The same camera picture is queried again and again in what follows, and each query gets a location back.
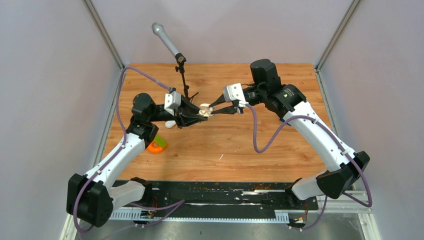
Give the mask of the small beige charging case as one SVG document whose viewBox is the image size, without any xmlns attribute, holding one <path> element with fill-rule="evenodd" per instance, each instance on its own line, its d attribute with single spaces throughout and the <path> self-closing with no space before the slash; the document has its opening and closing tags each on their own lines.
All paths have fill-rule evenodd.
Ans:
<svg viewBox="0 0 424 240">
<path fill-rule="evenodd" d="M 209 103 L 202 103 L 202 104 L 199 105 L 198 114 L 202 117 L 209 118 L 209 117 L 214 116 L 214 114 L 213 114 L 214 110 L 215 110 L 214 107 L 210 106 Z"/>
</svg>

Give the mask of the white earbud charging case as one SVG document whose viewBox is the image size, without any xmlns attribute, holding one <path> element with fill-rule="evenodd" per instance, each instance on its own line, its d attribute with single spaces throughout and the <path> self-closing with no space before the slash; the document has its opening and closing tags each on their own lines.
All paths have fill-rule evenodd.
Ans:
<svg viewBox="0 0 424 240">
<path fill-rule="evenodd" d="M 169 120 L 165 122 L 165 127 L 168 129 L 173 128 L 177 123 L 174 120 Z"/>
</svg>

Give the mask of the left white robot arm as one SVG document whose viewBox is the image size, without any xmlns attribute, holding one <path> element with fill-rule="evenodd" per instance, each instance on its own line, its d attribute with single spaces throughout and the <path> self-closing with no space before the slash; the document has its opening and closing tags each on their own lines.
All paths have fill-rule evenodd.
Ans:
<svg viewBox="0 0 424 240">
<path fill-rule="evenodd" d="M 68 181 L 66 212 L 74 219 L 103 226 L 112 213 L 132 202 L 149 206 L 153 201 L 152 185 L 139 177 L 114 186 L 129 163 L 154 140 L 159 128 L 155 122 L 175 121 L 179 128 L 207 121 L 201 109 L 180 93 L 165 94 L 163 104 L 156 104 L 147 93 L 132 101 L 130 124 L 114 149 L 85 174 L 75 173 Z"/>
</svg>

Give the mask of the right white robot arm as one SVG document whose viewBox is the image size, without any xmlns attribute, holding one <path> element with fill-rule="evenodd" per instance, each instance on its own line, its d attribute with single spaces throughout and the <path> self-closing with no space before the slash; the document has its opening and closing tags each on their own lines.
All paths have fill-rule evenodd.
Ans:
<svg viewBox="0 0 424 240">
<path fill-rule="evenodd" d="M 245 108 L 264 104 L 282 121 L 276 130 L 291 125 L 313 147 L 323 160 L 326 170 L 308 178 L 296 180 L 285 195 L 286 204 L 298 209 L 306 199 L 327 196 L 338 199 L 359 178 L 370 162 L 365 151 L 356 151 L 342 141 L 314 111 L 306 96 L 293 84 L 283 84 L 276 65 L 269 59 L 259 59 L 250 64 L 253 83 L 244 88 L 241 83 L 227 85 L 222 95 L 213 103 L 231 106 L 216 109 L 214 114 L 242 114 Z"/>
</svg>

